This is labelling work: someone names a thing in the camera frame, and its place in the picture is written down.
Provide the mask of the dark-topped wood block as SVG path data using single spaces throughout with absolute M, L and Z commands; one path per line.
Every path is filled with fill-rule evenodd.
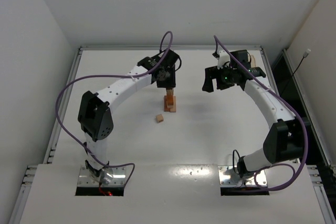
M 166 95 L 168 97 L 172 97 L 174 95 L 174 89 L 173 88 L 166 88 Z

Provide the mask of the red-brown arch block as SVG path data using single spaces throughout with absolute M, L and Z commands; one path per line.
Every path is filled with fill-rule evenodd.
M 167 103 L 168 107 L 170 108 L 173 104 L 173 97 L 168 97 L 167 95 L 164 96 L 164 104 Z

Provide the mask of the red-brown long block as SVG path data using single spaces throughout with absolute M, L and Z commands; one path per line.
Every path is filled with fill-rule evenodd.
M 164 104 L 164 111 L 165 112 L 170 112 L 171 109 L 168 107 L 167 103 Z

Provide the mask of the light wood long block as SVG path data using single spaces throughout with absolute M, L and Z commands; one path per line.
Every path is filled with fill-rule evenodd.
M 176 96 L 173 96 L 173 104 L 172 106 L 169 108 L 169 111 L 171 113 L 175 113 L 176 112 Z

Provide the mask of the small plain wood cube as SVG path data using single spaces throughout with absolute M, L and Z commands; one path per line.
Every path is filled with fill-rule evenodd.
M 162 114 L 158 114 L 158 115 L 155 116 L 155 120 L 156 120 L 157 123 L 161 123 L 161 122 L 164 121 L 164 117 L 163 117 Z

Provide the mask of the clear orange plastic box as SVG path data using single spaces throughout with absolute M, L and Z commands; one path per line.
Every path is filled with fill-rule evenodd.
M 256 67 L 256 60 L 255 60 L 255 57 L 254 55 L 249 55 L 250 57 L 250 65 L 252 68 Z

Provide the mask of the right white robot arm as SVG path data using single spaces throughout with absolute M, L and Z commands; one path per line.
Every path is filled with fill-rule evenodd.
M 255 102 L 264 116 L 269 132 L 261 149 L 239 158 L 236 172 L 240 177 L 304 154 L 303 127 L 295 114 L 272 95 L 265 72 L 252 67 L 247 50 L 214 52 L 216 66 L 205 69 L 202 90 L 208 93 L 239 86 Z

